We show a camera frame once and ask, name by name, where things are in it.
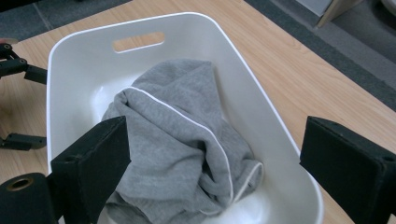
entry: bin handle cutout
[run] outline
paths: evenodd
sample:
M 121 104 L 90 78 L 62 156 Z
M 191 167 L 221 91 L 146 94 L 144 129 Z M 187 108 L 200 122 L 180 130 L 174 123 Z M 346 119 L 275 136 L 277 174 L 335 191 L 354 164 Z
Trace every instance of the bin handle cutout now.
M 163 32 L 153 32 L 145 35 L 134 35 L 115 40 L 113 41 L 112 47 L 117 53 L 123 53 L 133 49 L 142 49 L 161 45 L 164 40 L 165 34 Z

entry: white basket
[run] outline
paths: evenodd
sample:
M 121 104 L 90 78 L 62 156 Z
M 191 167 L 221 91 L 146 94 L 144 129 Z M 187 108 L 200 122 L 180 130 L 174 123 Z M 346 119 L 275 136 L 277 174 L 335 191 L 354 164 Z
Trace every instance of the white basket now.
M 116 40 L 155 32 L 164 34 L 162 43 L 123 52 L 112 47 Z M 318 185 L 299 165 L 300 151 L 290 133 L 230 39 L 202 14 L 128 21 L 78 32 L 57 43 L 49 56 L 49 161 L 101 120 L 119 90 L 155 64 L 177 58 L 215 65 L 224 116 L 264 163 L 259 188 L 205 223 L 321 223 Z M 107 220 L 101 216 L 100 222 Z

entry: gray towel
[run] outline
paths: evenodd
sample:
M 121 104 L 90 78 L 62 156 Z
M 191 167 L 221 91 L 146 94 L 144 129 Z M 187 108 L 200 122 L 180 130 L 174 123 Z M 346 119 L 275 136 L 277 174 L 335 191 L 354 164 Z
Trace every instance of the gray towel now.
M 222 117 L 210 62 L 159 63 L 118 93 L 131 163 L 107 202 L 119 223 L 200 223 L 252 192 L 262 164 Z

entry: light wood tabletop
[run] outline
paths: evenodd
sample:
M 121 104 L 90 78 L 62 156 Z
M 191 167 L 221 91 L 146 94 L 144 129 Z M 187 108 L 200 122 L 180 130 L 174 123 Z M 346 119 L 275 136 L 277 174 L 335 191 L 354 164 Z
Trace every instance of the light wood tabletop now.
M 396 153 L 396 114 L 242 0 L 134 0 L 14 45 L 29 64 L 47 68 L 50 50 L 77 31 L 195 11 L 213 18 L 233 41 L 301 148 L 307 116 L 331 119 Z M 46 86 L 18 74 L 0 79 L 0 136 L 46 135 Z M 47 149 L 0 150 L 0 183 L 46 174 Z M 323 192 L 323 223 L 353 223 Z M 392 217 L 389 223 L 396 223 Z

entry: gray floor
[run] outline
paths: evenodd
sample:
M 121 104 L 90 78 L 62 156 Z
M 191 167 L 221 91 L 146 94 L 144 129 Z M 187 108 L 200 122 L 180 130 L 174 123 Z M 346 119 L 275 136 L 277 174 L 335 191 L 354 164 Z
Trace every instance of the gray floor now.
M 365 0 L 316 28 L 319 17 L 295 0 L 246 0 L 316 54 L 396 110 L 396 19 Z M 0 37 L 23 40 L 127 0 L 43 0 L 0 13 Z

